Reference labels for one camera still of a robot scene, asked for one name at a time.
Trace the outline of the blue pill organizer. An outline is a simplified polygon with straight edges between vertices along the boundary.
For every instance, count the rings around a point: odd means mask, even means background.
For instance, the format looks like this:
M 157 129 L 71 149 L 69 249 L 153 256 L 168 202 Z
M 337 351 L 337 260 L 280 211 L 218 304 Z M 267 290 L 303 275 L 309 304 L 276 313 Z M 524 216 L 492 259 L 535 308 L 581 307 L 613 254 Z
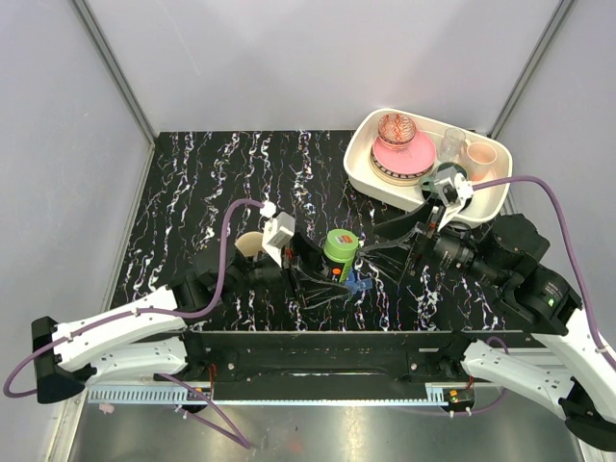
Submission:
M 357 293 L 371 290 L 373 283 L 370 278 L 362 279 L 358 272 L 351 270 L 347 275 L 345 286 L 350 290 L 352 295 L 356 295 Z

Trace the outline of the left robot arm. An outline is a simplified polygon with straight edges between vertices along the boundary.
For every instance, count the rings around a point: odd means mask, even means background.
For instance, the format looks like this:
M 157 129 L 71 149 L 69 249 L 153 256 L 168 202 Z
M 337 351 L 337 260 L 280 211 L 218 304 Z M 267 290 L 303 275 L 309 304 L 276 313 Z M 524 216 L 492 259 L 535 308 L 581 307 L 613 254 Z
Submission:
M 280 289 L 299 307 L 314 309 L 351 289 L 340 269 L 324 265 L 323 252 L 299 233 L 240 236 L 232 254 L 223 247 L 218 269 L 204 253 L 191 270 L 169 285 L 112 311 L 80 321 L 59 323 L 50 317 L 31 324 L 34 391 L 41 404 L 60 402 L 113 372 L 106 365 L 116 347 L 203 321 L 225 298 L 264 287 Z

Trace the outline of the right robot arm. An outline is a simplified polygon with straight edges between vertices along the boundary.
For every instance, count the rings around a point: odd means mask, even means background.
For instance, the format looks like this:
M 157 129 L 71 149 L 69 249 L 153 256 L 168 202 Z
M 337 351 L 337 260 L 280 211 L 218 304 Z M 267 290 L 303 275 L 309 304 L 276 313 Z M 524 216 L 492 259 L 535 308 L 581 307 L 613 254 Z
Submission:
M 594 346 L 588 310 L 567 280 L 541 260 L 547 239 L 523 215 L 498 216 L 485 231 L 445 222 L 442 206 L 379 224 L 379 244 L 360 249 L 361 259 L 401 283 L 427 263 L 452 270 L 487 289 L 492 310 L 540 342 L 566 367 L 543 371 L 502 354 L 487 342 L 456 333 L 428 359 L 445 380 L 464 375 L 491 381 L 552 411 L 584 443 L 615 450 L 615 371 Z

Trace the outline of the green pill bottle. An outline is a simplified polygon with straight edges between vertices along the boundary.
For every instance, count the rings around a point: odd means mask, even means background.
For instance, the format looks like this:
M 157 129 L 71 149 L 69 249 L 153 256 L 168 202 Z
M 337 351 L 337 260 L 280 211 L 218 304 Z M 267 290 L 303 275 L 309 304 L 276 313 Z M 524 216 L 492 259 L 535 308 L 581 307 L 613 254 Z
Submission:
M 351 231 L 337 228 L 328 232 L 322 248 L 323 275 L 345 284 L 359 248 L 359 239 Z

